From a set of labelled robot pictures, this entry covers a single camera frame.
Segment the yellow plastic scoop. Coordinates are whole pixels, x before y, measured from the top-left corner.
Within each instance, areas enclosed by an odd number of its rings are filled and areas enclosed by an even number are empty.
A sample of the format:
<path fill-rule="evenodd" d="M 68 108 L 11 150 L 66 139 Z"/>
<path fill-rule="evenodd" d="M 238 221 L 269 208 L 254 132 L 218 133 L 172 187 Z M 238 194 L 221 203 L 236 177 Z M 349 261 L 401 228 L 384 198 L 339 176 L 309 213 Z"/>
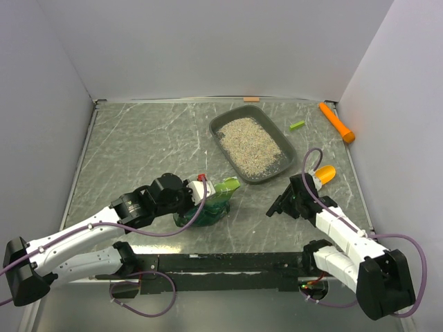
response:
<path fill-rule="evenodd" d="M 325 165 L 314 172 L 321 179 L 323 186 L 329 183 L 336 175 L 336 169 L 332 165 Z"/>

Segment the green litter bag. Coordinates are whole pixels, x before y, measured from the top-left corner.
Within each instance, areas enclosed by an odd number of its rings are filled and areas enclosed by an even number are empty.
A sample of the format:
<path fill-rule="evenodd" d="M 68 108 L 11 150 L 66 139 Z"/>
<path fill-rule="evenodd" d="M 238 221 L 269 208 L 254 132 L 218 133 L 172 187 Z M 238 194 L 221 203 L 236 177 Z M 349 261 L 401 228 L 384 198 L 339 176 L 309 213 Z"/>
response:
<path fill-rule="evenodd" d="M 222 182 L 214 185 L 216 193 L 206 199 L 199 215 L 195 217 L 192 227 L 208 227 L 216 224 L 230 212 L 230 198 L 240 188 L 240 182 L 236 176 L 225 178 Z M 173 219 L 177 227 L 187 225 L 197 213 L 200 204 L 189 211 L 185 216 L 174 214 Z"/>

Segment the grey litter box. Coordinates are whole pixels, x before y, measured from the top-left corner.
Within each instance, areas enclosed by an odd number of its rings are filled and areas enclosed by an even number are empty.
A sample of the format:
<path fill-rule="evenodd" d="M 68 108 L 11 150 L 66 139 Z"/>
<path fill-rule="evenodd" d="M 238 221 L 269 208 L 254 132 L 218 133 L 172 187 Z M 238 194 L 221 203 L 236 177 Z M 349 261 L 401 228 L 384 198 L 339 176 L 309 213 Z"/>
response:
<path fill-rule="evenodd" d="M 211 120 L 209 130 L 245 183 L 265 183 L 296 162 L 293 145 L 257 106 L 244 105 L 227 111 Z"/>

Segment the black bag clip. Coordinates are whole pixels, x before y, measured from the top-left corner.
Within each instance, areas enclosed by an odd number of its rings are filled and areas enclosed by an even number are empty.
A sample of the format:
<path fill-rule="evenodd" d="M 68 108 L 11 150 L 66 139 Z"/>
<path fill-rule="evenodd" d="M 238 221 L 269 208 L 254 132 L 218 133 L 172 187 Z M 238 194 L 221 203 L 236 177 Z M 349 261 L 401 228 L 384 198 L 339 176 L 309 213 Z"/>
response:
<path fill-rule="evenodd" d="M 272 217 L 275 213 L 282 213 L 282 195 L 279 195 L 276 200 L 271 204 L 271 207 L 267 210 L 266 215 Z"/>

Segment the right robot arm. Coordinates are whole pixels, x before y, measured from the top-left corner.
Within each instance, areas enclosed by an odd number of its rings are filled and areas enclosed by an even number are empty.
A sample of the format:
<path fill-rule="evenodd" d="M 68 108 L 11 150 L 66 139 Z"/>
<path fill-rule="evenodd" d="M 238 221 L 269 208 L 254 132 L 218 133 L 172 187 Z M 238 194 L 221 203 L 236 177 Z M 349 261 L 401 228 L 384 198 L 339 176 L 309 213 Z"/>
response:
<path fill-rule="evenodd" d="M 296 174 L 267 210 L 268 217 L 285 213 L 308 220 L 327 235 L 310 241 L 302 252 L 302 267 L 309 275 L 327 273 L 356 295 L 372 320 L 392 315 L 416 302 L 406 256 L 389 250 L 358 228 L 328 196 L 318 190 L 323 181 L 311 174 Z"/>

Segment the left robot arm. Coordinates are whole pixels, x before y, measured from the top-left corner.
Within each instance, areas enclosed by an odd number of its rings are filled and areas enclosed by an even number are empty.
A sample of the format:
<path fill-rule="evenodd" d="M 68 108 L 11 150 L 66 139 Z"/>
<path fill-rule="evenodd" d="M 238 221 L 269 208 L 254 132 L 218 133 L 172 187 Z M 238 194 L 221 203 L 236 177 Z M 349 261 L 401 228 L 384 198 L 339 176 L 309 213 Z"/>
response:
<path fill-rule="evenodd" d="M 183 181 L 166 173 L 58 233 L 32 241 L 10 240 L 1 269 L 11 292 L 10 302 L 25 306 L 46 296 L 54 285 L 92 275 L 131 277 L 137 262 L 130 245 L 116 243 L 101 252 L 84 250 L 130 232 L 150 236 L 144 228 L 160 216 L 183 215 L 192 208 L 199 215 L 213 193 L 213 185 L 203 174 L 195 181 Z"/>

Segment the green small block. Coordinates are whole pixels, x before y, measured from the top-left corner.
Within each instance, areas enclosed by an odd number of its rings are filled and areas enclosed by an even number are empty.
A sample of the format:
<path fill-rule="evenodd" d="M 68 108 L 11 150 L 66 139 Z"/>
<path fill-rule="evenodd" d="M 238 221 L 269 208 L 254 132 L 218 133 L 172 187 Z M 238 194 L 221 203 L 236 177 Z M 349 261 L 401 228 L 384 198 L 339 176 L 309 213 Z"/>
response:
<path fill-rule="evenodd" d="M 296 130 L 296 129 L 299 129 L 299 128 L 303 127 L 304 125 L 305 125 L 305 121 L 301 120 L 301 121 L 299 121 L 297 123 L 291 124 L 289 128 L 290 128 L 291 131 L 293 131 L 293 130 Z"/>

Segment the orange toy carrot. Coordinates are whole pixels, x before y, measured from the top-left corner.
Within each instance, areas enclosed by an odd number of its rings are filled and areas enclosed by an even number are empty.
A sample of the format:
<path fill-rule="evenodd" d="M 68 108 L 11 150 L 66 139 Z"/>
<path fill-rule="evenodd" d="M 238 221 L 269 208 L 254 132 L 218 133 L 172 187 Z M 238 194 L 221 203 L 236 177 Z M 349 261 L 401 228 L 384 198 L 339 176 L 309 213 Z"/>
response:
<path fill-rule="evenodd" d="M 348 129 L 324 102 L 319 103 L 318 106 L 323 115 L 331 122 L 337 132 L 339 132 L 343 141 L 347 144 L 353 143 L 355 140 L 354 132 Z"/>

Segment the tan small block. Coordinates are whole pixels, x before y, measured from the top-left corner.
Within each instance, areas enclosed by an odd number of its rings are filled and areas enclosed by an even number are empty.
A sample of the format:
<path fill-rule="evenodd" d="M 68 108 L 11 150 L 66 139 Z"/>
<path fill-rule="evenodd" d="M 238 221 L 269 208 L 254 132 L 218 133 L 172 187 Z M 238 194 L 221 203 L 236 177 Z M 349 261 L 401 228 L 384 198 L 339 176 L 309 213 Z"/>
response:
<path fill-rule="evenodd" d="M 260 102 L 259 97 L 245 97 L 243 98 L 244 102 Z"/>

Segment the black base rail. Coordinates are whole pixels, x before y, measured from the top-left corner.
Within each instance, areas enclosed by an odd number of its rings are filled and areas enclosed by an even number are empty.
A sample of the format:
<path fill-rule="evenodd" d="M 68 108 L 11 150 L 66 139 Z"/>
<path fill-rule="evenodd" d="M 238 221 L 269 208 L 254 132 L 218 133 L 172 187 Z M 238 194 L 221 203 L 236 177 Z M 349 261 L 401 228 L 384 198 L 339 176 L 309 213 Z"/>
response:
<path fill-rule="evenodd" d="M 178 292 L 246 291 L 275 289 L 297 292 L 303 282 L 315 280 L 320 271 L 303 266 L 300 252 L 218 253 L 218 254 L 139 254 L 135 273 L 143 276 L 97 275 L 96 279 L 139 281 L 141 295 L 172 291 L 169 277 Z"/>

